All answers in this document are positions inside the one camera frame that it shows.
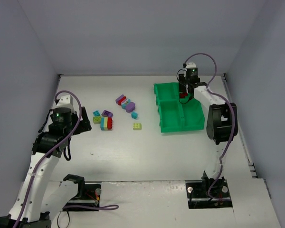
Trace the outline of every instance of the green tray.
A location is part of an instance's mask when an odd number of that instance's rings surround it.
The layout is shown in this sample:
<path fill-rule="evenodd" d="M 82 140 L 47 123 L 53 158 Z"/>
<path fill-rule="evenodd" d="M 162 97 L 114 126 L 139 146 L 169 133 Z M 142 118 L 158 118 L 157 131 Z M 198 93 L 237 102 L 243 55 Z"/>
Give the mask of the green tray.
<path fill-rule="evenodd" d="M 198 100 L 179 102 L 178 83 L 154 84 L 162 133 L 203 130 L 205 116 Z"/>

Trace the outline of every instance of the purple block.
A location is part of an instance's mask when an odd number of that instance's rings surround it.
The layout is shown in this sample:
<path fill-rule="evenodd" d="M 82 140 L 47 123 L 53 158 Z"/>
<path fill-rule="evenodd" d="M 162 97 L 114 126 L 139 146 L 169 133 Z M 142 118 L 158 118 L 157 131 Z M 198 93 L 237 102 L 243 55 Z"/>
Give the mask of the purple block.
<path fill-rule="evenodd" d="M 103 117 L 113 117 L 113 113 L 104 110 L 103 113 L 101 114 Z"/>
<path fill-rule="evenodd" d="M 115 100 L 115 102 L 116 102 L 116 104 L 118 103 L 118 101 L 120 100 L 120 99 L 122 99 L 124 97 L 124 95 L 122 94 L 122 95 L 120 95 L 120 97 L 119 98 L 117 98 L 116 100 Z"/>
<path fill-rule="evenodd" d="M 135 103 L 134 102 L 130 102 L 126 107 L 125 110 L 127 113 L 132 112 L 135 109 Z"/>

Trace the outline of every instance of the gray wall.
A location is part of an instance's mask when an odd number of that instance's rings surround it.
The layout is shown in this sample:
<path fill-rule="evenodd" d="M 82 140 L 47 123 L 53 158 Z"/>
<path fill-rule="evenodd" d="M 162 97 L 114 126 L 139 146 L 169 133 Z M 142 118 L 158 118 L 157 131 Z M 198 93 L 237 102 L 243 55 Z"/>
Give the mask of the gray wall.
<path fill-rule="evenodd" d="M 0 216 L 14 204 L 57 75 L 15 0 L 0 0 Z"/>
<path fill-rule="evenodd" d="M 58 73 L 225 73 L 266 0 L 19 0 Z M 195 58 L 212 74 L 207 57 Z"/>
<path fill-rule="evenodd" d="M 285 228 L 285 0 L 268 0 L 228 71 L 256 171 Z"/>

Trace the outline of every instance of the yellow-green block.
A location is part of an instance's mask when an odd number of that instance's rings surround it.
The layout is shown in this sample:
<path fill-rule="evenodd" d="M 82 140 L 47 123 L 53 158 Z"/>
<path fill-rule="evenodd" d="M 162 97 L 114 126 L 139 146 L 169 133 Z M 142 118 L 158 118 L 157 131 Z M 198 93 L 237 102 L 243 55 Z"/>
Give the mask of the yellow-green block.
<path fill-rule="evenodd" d="M 108 117 L 104 118 L 104 130 L 107 131 L 108 130 Z"/>
<path fill-rule="evenodd" d="M 94 124 L 100 124 L 101 116 L 94 116 L 93 117 L 93 123 Z"/>
<path fill-rule="evenodd" d="M 141 123 L 133 123 L 133 130 L 141 130 L 142 124 Z"/>

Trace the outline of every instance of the white table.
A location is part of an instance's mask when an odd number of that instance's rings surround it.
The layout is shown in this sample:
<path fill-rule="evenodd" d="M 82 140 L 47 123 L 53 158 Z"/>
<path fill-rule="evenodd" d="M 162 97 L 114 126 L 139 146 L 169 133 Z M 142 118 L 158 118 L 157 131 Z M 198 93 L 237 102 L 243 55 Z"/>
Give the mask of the white table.
<path fill-rule="evenodd" d="M 102 181 L 101 205 L 121 206 L 114 212 L 71 213 L 71 227 L 280 227 L 264 181 L 251 176 L 239 135 L 230 146 L 224 168 L 233 208 L 188 209 L 184 180 L 201 178 L 214 142 L 205 130 L 160 133 L 153 84 L 173 81 L 174 76 L 61 77 L 58 91 L 70 90 L 79 97 L 92 130 L 72 137 L 72 160 L 61 158 L 51 179 L 61 181 L 72 173 L 86 181 Z M 211 89 L 226 95 L 220 77 Z M 121 94 L 135 102 L 139 119 L 132 119 L 115 103 Z M 109 132 L 93 124 L 92 112 L 104 109 L 114 114 Z M 132 129 L 134 122 L 142 123 L 141 131 Z M 53 182 L 48 191 L 56 187 Z"/>

